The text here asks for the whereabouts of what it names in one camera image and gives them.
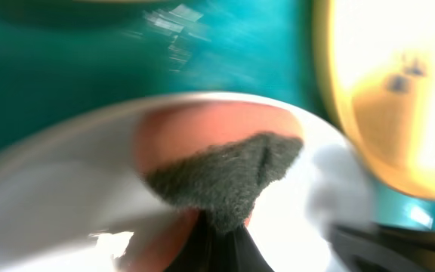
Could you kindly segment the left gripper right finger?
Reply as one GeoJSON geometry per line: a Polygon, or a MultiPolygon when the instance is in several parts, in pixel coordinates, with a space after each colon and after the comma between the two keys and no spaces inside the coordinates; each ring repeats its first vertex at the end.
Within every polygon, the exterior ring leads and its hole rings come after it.
{"type": "Polygon", "coordinates": [[[273,272],[244,225],[229,232],[224,242],[226,272],[273,272]]]}

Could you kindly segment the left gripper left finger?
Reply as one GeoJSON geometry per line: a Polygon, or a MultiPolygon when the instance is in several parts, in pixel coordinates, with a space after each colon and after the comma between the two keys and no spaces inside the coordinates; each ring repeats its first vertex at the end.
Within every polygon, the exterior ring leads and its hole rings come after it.
{"type": "Polygon", "coordinates": [[[200,212],[184,247],[165,272],[212,272],[215,229],[205,212],[200,212]]]}

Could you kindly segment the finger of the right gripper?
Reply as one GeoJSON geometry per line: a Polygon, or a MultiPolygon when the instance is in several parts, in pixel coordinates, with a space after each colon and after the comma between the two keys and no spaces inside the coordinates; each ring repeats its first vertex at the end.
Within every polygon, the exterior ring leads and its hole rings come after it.
{"type": "Polygon", "coordinates": [[[329,241],[352,272],[435,272],[435,232],[378,225],[361,231],[334,226],[329,241]]]}

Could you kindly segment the white plate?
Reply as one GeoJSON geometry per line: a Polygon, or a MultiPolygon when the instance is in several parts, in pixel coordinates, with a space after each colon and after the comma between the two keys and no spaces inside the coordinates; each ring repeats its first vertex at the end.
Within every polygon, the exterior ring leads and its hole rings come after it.
{"type": "Polygon", "coordinates": [[[334,127],[290,104],[204,92],[141,98],[55,125],[0,153],[0,271],[120,271],[177,217],[143,184],[131,136],[151,110],[204,102],[288,110],[302,124],[301,155],[258,198],[248,226],[276,271],[343,271],[334,224],[371,230],[373,180],[334,127]]]}

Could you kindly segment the yellow plate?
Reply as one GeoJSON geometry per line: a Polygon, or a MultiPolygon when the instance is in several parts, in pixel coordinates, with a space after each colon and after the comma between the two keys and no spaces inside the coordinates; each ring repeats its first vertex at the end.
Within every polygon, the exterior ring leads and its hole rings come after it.
{"type": "Polygon", "coordinates": [[[316,0],[313,50],[329,114],[372,172],[435,200],[435,0],[316,0]]]}

